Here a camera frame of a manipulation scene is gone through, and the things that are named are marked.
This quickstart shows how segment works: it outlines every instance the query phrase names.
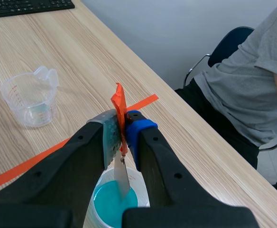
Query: white wall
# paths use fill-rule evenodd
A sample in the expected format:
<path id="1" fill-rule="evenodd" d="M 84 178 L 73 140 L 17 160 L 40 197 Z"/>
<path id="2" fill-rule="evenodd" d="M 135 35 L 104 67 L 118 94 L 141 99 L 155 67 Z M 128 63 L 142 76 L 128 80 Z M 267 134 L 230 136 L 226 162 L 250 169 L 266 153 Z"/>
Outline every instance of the white wall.
<path id="1" fill-rule="evenodd" d="M 174 89 L 230 30 L 255 28 L 277 6 L 277 0 L 82 1 Z"/>

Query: clear plastic cup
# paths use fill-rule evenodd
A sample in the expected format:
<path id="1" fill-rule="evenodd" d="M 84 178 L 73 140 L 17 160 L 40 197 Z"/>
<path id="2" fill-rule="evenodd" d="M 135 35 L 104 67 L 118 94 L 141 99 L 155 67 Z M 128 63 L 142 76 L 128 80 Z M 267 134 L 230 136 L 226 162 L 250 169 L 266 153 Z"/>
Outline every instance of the clear plastic cup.
<path id="1" fill-rule="evenodd" d="M 54 118 L 57 86 L 56 70 L 40 66 L 33 73 L 24 73 L 9 79 L 2 86 L 1 94 L 21 123 L 39 127 Z"/>
<path id="2" fill-rule="evenodd" d="M 134 170 L 129 167 L 127 167 L 127 173 L 128 173 L 128 177 L 129 177 L 130 186 L 132 187 L 132 189 L 134 190 L 134 192 L 138 198 L 138 207 L 149 207 L 148 193 L 147 193 L 146 185 L 145 185 L 142 174 L 140 172 L 138 172 L 137 170 Z M 97 189 L 99 186 L 101 186 L 109 181 L 114 181 L 114 169 L 113 168 L 106 170 L 101 175 L 99 181 L 97 182 L 97 184 L 95 186 L 95 189 Z M 94 191 L 93 191 L 90 203 L 89 203 L 89 207 L 88 207 L 89 213 L 87 213 L 87 216 L 92 216 L 92 219 L 98 225 L 98 227 L 112 228 L 111 226 L 106 224 L 97 214 L 95 207 L 94 207 L 93 197 L 94 197 Z"/>

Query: black chair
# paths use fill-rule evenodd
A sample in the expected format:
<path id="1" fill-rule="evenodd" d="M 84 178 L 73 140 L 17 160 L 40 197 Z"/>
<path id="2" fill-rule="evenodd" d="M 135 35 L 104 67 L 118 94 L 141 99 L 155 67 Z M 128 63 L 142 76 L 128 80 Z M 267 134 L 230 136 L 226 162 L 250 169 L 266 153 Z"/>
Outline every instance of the black chair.
<path id="1" fill-rule="evenodd" d="M 213 53 L 204 55 L 187 73 L 184 80 L 183 88 L 186 86 L 186 80 L 193 69 L 205 58 L 209 57 L 208 66 L 212 67 L 214 64 L 221 63 L 224 59 L 229 58 L 236 50 L 238 45 L 242 44 L 247 37 L 253 32 L 250 27 L 237 27 L 230 31 L 215 48 Z"/>
<path id="2" fill-rule="evenodd" d="M 230 31 L 218 44 L 218 46 L 215 48 L 213 53 L 204 55 L 187 73 L 183 88 L 186 86 L 186 81 L 190 73 L 193 71 L 193 69 L 205 58 L 209 57 L 208 60 L 208 66 L 212 67 L 213 65 L 217 63 L 221 63 L 224 59 L 229 58 L 236 50 L 238 50 L 238 46 L 242 44 L 247 37 L 253 32 L 253 28 L 250 27 L 237 27 Z M 270 151 L 277 148 L 277 144 L 269 147 L 269 148 L 262 148 L 259 151 Z"/>

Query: black keyboard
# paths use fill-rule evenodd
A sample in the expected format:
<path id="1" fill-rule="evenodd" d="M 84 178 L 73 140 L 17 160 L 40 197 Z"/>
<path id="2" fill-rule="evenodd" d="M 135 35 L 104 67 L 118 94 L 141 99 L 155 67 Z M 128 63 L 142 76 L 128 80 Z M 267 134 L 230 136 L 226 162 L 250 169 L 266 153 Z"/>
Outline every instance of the black keyboard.
<path id="1" fill-rule="evenodd" d="M 0 17 L 73 8 L 71 0 L 0 0 Z"/>

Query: wood grain surface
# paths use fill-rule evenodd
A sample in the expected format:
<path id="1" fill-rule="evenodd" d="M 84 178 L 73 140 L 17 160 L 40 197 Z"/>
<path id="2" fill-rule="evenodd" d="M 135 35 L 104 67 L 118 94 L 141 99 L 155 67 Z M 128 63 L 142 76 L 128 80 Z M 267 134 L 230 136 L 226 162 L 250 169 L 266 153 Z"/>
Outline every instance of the wood grain surface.
<path id="1" fill-rule="evenodd" d="M 0 94 L 0 173 L 113 108 L 110 98 L 120 82 L 128 105 L 159 97 L 142 113 L 208 192 L 250 208 L 261 227 L 277 228 L 277 191 L 79 0 L 74 3 L 72 10 L 0 18 L 0 88 L 40 65 L 55 68 L 60 84 L 55 119 L 39 128 L 20 125 Z M 89 216 L 85 226 L 95 226 Z"/>

